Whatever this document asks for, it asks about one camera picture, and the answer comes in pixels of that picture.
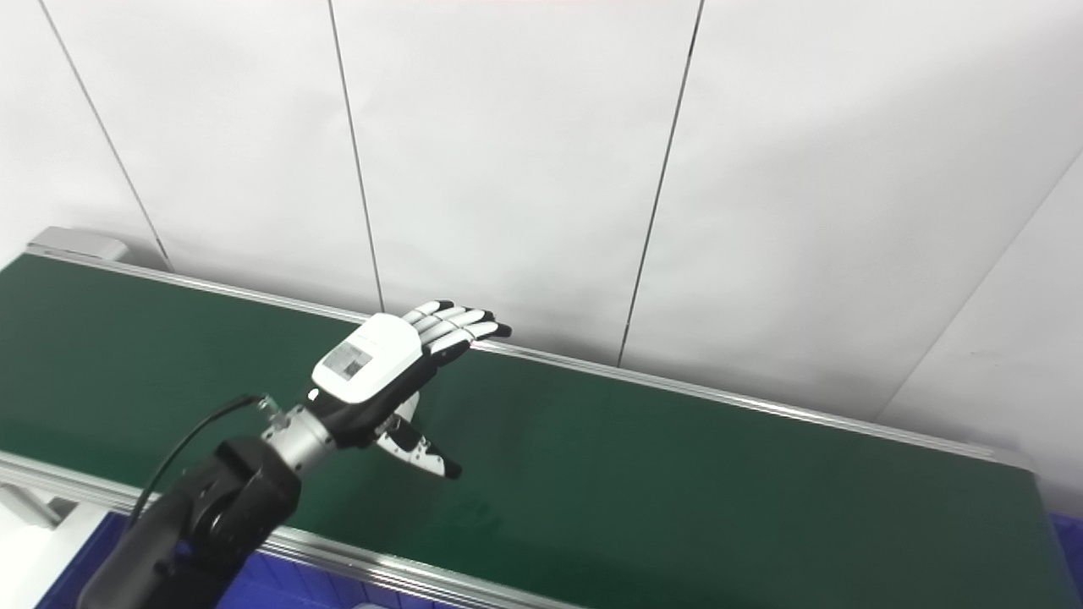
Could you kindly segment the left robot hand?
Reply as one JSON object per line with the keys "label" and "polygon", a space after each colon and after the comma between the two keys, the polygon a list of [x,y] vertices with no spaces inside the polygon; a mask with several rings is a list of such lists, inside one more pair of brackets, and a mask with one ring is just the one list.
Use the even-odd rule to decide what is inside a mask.
{"label": "left robot hand", "polygon": [[376,444],[397,459],[456,480],[464,468],[402,414],[438,370],[472,344],[510,337],[488,310],[430,300],[406,315],[373,315],[314,366],[305,409],[339,450]]}

